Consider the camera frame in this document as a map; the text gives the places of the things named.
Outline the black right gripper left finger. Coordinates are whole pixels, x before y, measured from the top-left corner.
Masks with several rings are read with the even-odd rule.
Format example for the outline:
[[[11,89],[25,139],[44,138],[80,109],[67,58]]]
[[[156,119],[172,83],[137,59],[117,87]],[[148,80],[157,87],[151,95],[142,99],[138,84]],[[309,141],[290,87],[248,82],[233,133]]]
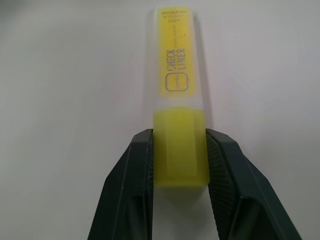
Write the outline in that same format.
[[[152,240],[153,130],[134,135],[105,179],[87,240]]]

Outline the yellow highlighter pen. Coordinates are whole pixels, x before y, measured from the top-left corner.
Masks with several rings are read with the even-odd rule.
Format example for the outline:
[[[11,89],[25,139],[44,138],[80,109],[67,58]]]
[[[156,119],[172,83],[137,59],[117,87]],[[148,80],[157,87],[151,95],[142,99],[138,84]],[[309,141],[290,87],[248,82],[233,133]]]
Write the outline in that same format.
[[[194,14],[159,7],[152,23],[154,183],[203,187],[210,177]]]

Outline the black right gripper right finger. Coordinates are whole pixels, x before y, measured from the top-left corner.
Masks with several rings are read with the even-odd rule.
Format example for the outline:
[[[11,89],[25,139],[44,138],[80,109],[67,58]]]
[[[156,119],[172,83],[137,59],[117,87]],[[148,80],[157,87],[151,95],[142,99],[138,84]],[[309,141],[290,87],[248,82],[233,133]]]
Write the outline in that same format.
[[[268,179],[228,135],[206,129],[208,191],[219,240],[294,240]]]

